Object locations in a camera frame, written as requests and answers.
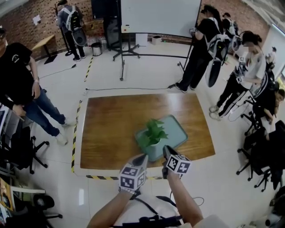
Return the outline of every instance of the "black pants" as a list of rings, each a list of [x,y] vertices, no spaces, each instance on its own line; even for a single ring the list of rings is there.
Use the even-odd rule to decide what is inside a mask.
[[[207,58],[207,55],[208,53],[202,57],[201,54],[198,54],[198,51],[193,49],[183,74],[183,79],[179,83],[182,90],[187,90],[188,86],[194,89],[197,87],[210,62],[210,58]]]
[[[74,55],[75,58],[79,58],[79,55],[77,54],[77,51],[76,51],[76,47],[75,47],[74,39],[73,39],[73,36],[72,36],[72,32],[71,31],[66,32],[65,33],[65,37],[66,37],[66,41],[69,44],[69,47],[70,47],[70,50],[71,50],[72,54]],[[81,57],[85,56],[85,53],[83,51],[83,47],[81,47],[81,46],[77,46],[77,47],[78,47],[80,56]]]
[[[226,116],[233,106],[245,95],[248,90],[236,81],[236,76],[231,74],[224,92],[220,96],[217,106],[220,108],[223,103],[229,98],[224,106],[224,109],[219,113],[219,116]]]

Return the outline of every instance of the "white floor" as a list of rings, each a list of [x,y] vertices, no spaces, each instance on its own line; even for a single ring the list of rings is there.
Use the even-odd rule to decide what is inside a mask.
[[[186,56],[189,46],[179,44],[161,44],[140,47],[139,53],[156,53]],[[115,52],[104,52],[94,57],[87,81],[84,82],[87,68],[91,59],[91,50],[86,48],[86,59],[77,63],[77,67],[61,73],[44,77],[57,71],[70,68],[74,62],[72,56],[58,55],[53,63],[44,65],[45,60],[38,62],[41,86],[47,90],[47,95],[53,104],[64,115],[75,118],[78,103],[83,100],[79,113],[77,127],[77,141],[75,154],[75,173],[71,172],[72,140],[74,128],[66,133],[69,143],[65,147],[57,144],[53,137],[47,135],[39,126],[33,125],[32,132],[37,142],[50,141],[47,150],[40,151],[41,157],[48,165],[44,169],[35,163],[35,174],[21,171],[20,177],[46,190],[55,200],[54,212],[61,213],[63,219],[53,219],[55,228],[85,228],[90,218],[118,192],[118,183],[109,180],[94,180],[86,175],[117,175],[118,171],[83,170],[80,168],[81,137],[88,97],[115,96],[126,94],[150,93],[180,93],[177,89],[168,90],[104,90],[89,91],[85,88],[167,88],[182,77],[182,71],[177,66],[184,59],[170,57],[125,57],[124,81],[120,81],[121,62],[118,58],[113,62]],[[208,108],[217,102],[223,92],[226,80],[231,73],[235,61],[230,58],[231,64],[223,66],[217,83],[208,88],[203,78],[196,89],[208,127],[212,136],[216,155],[193,162],[189,175],[183,177],[183,183],[193,197],[203,197],[201,206],[204,216],[217,214],[231,228],[247,223],[263,216],[269,209],[269,202],[274,196],[272,184],[269,183],[266,191],[253,186],[257,183],[255,175],[251,182],[247,181],[248,171],[236,175],[236,171],[244,165],[245,158],[236,150],[243,143],[243,133],[248,123],[238,118],[244,112],[242,106],[221,122],[209,118]],[[153,168],[150,176],[161,176],[160,168]],[[170,188],[165,180],[148,180],[142,188],[145,194],[169,196]]]

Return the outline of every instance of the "trash can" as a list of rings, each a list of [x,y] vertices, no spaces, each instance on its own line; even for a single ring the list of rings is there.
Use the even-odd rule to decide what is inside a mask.
[[[102,55],[102,44],[97,42],[91,45],[93,56]]]

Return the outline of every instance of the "brick wall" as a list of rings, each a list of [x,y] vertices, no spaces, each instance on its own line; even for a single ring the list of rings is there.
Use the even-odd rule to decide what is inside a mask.
[[[0,18],[0,25],[6,28],[8,32],[8,43],[20,42],[31,49],[37,42],[54,34],[55,39],[52,39],[48,43],[50,52],[65,49],[60,29],[54,23],[56,14],[52,8],[54,8],[54,4],[57,4],[58,1],[30,0]],[[77,5],[80,8],[84,15],[85,23],[88,24],[88,22],[93,20],[91,0],[69,0],[69,3]],[[35,26],[33,17],[38,14],[41,17],[41,23]],[[94,25],[92,31],[88,31],[88,34],[99,35],[104,33],[102,20],[97,20]],[[44,55],[46,53],[43,48],[33,52],[34,58]]]
[[[30,0],[23,6],[11,11],[0,18],[0,25],[3,25],[7,31],[7,40],[9,43],[20,42],[28,48],[32,48],[40,40],[55,34],[55,39],[49,42],[48,48],[50,52],[65,49],[65,45],[59,28],[55,25],[55,11],[52,9],[58,0]],[[87,34],[100,35],[103,34],[102,20],[96,20],[92,30],[88,26],[88,22],[92,22],[91,0],[69,0],[70,4],[77,5],[83,15],[84,21],[87,23]],[[241,31],[251,30],[258,33],[263,42],[265,41],[269,26],[266,22],[248,5],[241,0],[202,0],[202,4],[211,4],[216,7],[220,14],[229,12],[232,18],[238,23]],[[35,26],[33,17],[40,15],[41,23]],[[169,42],[188,43],[190,39],[181,37],[164,37]],[[42,49],[35,50],[33,56],[35,58],[45,55]]]

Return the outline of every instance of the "woman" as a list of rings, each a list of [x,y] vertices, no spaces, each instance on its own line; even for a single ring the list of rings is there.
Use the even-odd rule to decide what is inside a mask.
[[[183,79],[180,83],[176,83],[176,88],[182,92],[187,92],[188,86],[191,90],[195,90],[204,75],[209,62],[212,60],[208,53],[207,43],[210,42],[217,34],[223,34],[224,28],[217,9],[210,5],[205,5],[201,11],[206,16],[197,28],[197,32],[193,34],[195,45],[191,52],[188,65],[185,69]]]
[[[240,58],[239,65],[236,69],[246,69],[243,71],[244,76],[238,75],[235,71],[230,75],[226,88],[221,95],[218,103],[210,107],[210,117],[212,119],[221,120],[221,117],[226,116],[232,107],[245,95],[252,87],[253,83],[261,84],[261,80],[265,75],[266,61],[259,47],[262,39],[259,35],[251,31],[246,31],[242,37],[244,54]],[[218,113],[219,108],[226,102],[224,109]]]

